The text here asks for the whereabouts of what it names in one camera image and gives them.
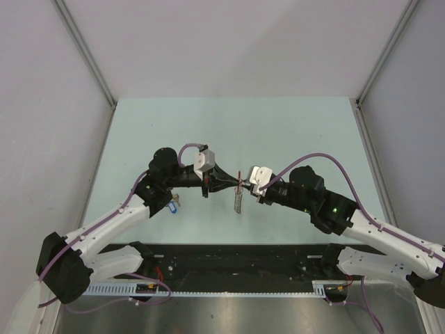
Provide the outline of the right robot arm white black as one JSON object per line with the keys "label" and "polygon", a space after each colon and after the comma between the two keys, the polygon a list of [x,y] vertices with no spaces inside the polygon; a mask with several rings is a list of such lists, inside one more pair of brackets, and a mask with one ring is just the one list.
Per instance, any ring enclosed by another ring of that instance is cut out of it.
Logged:
{"label": "right robot arm white black", "polygon": [[360,241],[378,254],[333,244],[321,261],[329,279],[341,274],[368,276],[402,285],[422,301],[444,307],[444,247],[415,237],[371,216],[360,204],[325,188],[324,179],[311,167],[291,171],[283,182],[267,167],[254,167],[248,177],[251,193],[260,203],[273,203],[306,212],[311,223],[325,234]]}

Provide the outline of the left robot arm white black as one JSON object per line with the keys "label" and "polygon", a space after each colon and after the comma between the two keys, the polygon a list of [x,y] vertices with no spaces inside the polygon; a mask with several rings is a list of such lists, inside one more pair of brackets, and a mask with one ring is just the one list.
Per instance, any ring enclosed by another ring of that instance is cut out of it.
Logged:
{"label": "left robot arm white black", "polygon": [[36,273],[56,301],[68,304],[77,300],[96,280],[134,273],[148,277],[154,269],[152,254],[140,242],[117,252],[103,249],[116,237],[168,206],[175,188],[201,189],[203,197],[239,185],[215,162],[207,145],[197,145],[193,164],[185,166],[172,148],[154,153],[148,169],[134,182],[129,195],[115,209],[86,227],[60,236],[47,235],[41,246]]}

